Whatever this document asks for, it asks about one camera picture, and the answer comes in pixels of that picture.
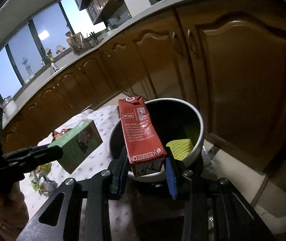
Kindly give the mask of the person's left hand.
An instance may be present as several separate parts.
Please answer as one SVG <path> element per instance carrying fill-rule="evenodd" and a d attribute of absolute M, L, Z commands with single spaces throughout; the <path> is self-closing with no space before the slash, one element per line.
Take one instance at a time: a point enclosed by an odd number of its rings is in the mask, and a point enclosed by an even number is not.
<path fill-rule="evenodd" d="M 28 221 L 28 209 L 19 182 L 0 188 L 0 235 L 5 240 L 16 240 Z"/>

